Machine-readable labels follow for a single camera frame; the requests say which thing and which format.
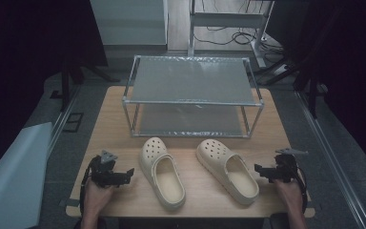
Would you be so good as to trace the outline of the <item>black stand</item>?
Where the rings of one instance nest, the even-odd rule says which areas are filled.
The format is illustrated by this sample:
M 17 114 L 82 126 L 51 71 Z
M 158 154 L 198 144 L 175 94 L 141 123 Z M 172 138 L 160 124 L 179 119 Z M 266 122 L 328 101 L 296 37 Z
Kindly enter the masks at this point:
M 51 94 L 53 97 L 60 98 L 62 100 L 61 111 L 64 111 L 71 103 L 70 79 L 72 79 L 75 84 L 82 84 L 84 81 L 84 75 L 82 74 L 81 68 L 86 68 L 107 81 L 119 82 L 118 78 L 113 78 L 107 75 L 86 61 L 77 60 L 75 62 L 70 62 L 68 60 L 64 60 L 61 69 L 61 93 L 54 92 Z
M 277 69 L 279 66 L 284 64 L 288 64 L 289 67 L 283 73 L 280 73 L 267 81 L 263 81 L 262 85 L 273 85 L 274 83 L 284 79 L 287 76 L 293 75 L 296 73 L 296 78 L 293 83 L 294 90 L 296 92 L 303 91 L 306 87 L 309 87 L 306 95 L 307 95 L 307 108 L 313 118 L 316 118 L 316 98 L 320 95 L 318 91 L 318 76 L 317 72 L 317 64 L 309 57 L 304 58 L 299 63 L 293 63 L 289 61 L 286 57 L 281 58 L 277 62 L 275 62 L 270 67 L 263 67 L 257 71 L 254 71 L 254 75 L 260 75 L 264 73 L 271 72 L 272 70 Z

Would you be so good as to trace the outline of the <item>white board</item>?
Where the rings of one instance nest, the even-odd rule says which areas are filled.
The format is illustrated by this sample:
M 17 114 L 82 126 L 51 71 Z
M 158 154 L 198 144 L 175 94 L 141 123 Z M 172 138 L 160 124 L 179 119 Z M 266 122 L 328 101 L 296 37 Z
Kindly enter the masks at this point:
M 39 222 L 52 124 L 21 130 L 0 159 L 0 229 Z

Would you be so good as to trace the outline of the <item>dark curtain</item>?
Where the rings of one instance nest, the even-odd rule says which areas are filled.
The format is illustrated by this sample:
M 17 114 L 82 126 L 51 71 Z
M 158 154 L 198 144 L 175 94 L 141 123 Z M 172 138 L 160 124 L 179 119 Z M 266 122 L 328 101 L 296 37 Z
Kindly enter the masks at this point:
M 325 102 L 366 155 L 366 0 L 276 0 L 266 30 L 299 63 L 313 60 Z
M 0 0 L 0 158 L 46 79 L 82 64 L 107 64 L 91 0 Z

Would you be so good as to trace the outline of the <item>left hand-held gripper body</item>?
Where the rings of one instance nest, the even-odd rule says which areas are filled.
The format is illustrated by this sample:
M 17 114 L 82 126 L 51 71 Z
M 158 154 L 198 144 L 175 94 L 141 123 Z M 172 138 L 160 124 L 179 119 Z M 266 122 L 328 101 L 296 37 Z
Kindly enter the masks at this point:
M 100 156 L 91 161 L 91 179 L 99 187 L 107 185 L 121 185 L 121 177 L 113 171 L 117 156 L 103 150 Z

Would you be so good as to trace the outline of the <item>white cabinet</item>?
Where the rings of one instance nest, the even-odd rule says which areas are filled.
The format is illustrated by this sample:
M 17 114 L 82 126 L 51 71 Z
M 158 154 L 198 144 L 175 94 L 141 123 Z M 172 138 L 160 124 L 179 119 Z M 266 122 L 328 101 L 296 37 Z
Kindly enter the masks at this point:
M 166 45 L 168 0 L 91 0 L 104 45 Z

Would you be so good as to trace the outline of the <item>person's right hand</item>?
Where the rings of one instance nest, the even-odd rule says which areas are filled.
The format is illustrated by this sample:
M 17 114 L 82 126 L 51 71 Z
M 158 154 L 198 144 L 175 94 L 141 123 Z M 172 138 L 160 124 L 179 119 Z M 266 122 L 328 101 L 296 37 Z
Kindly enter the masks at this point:
M 275 179 L 274 185 L 287 211 L 289 213 L 301 213 L 303 198 L 297 181 L 283 182 Z

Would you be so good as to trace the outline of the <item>cream clog shoe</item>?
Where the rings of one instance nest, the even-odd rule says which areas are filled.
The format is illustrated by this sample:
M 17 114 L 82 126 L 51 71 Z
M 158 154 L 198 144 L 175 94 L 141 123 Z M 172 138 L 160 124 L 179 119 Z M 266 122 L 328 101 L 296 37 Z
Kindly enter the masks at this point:
M 160 204 L 169 211 L 182 207 L 186 190 L 172 155 L 159 137 L 148 139 L 139 155 L 139 164 Z
M 241 154 L 216 139 L 206 139 L 197 146 L 196 157 L 239 204 L 256 200 L 259 186 Z

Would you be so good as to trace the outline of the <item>metal two-tier shoe rack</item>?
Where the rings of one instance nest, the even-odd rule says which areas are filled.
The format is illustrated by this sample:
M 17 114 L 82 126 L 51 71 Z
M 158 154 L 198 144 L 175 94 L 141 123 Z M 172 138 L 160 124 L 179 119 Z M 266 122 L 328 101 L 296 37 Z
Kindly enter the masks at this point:
M 250 137 L 264 102 L 246 57 L 138 55 L 122 106 L 133 136 Z

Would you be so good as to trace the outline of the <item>person's left hand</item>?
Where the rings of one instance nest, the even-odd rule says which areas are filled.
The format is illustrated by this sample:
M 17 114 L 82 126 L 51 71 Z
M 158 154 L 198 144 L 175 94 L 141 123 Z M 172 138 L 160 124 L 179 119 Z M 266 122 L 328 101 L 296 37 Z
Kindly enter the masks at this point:
M 85 186 L 85 191 L 83 219 L 98 219 L 101 211 L 112 199 L 114 187 L 99 187 L 89 178 Z

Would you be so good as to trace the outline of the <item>aluminium floor rail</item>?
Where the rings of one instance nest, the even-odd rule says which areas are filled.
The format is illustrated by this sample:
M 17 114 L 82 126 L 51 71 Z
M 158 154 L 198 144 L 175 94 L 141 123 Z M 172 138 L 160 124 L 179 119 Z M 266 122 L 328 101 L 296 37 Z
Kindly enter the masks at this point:
M 59 136 L 61 135 L 63 128 L 69 118 L 69 116 L 71 115 L 71 111 L 73 109 L 75 100 L 79 94 L 80 91 L 80 86 L 75 86 L 72 90 L 71 90 L 71 97 L 69 100 L 68 105 L 65 107 L 65 109 L 59 114 L 59 116 L 57 117 L 52 130 L 51 130 L 51 140 L 49 143 L 49 147 L 48 147 L 48 155 L 47 157 L 50 157 L 51 152 L 53 150 L 53 148 L 55 147 L 55 144 L 57 142 L 57 139 L 59 138 Z
M 356 190 L 352 185 L 352 182 L 342 169 L 335 155 L 335 151 L 333 150 L 332 145 L 329 143 L 327 136 L 324 134 L 318 120 L 311 114 L 306 98 L 299 92 L 295 92 L 295 97 L 300 104 L 300 107 L 307 119 L 307 122 L 310 125 L 310 128 L 312 129 L 313 134 L 315 135 L 321 152 L 324 155 L 332 174 L 334 175 L 335 181 L 339 186 L 342 196 L 345 198 L 345 201 L 356 221 L 358 228 L 366 229 L 366 211 L 360 198 L 356 194 Z

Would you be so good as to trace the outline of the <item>grey tape piece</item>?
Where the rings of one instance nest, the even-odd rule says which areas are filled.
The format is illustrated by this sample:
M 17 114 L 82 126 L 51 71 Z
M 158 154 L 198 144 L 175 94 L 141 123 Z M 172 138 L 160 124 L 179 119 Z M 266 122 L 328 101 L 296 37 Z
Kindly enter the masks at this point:
M 62 198 L 59 201 L 59 206 L 61 207 L 78 207 L 79 206 L 79 200 L 78 199 L 72 199 L 72 198 Z

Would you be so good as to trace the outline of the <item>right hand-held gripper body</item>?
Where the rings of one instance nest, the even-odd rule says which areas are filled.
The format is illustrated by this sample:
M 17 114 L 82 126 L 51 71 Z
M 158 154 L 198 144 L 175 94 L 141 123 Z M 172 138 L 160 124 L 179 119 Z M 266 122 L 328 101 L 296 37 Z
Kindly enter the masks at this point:
M 285 183 L 296 179 L 298 182 L 306 182 L 303 170 L 298 166 L 295 155 L 307 155 L 307 152 L 292 148 L 276 150 L 277 156 L 274 157 L 277 175 L 274 179 L 281 179 Z

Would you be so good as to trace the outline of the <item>white metal desk frame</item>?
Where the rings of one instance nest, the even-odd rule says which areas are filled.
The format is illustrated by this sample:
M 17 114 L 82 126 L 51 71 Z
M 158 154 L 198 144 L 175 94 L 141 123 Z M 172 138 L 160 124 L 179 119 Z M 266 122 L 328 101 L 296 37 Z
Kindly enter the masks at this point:
M 227 27 L 252 28 L 256 31 L 256 39 L 251 47 L 259 68 L 265 68 L 266 63 L 260 52 L 261 38 L 267 28 L 273 1 L 267 2 L 267 9 L 263 13 L 225 13 L 225 12 L 196 12 L 195 0 L 190 0 L 190 36 L 188 56 L 194 55 L 194 28 L 195 27 Z

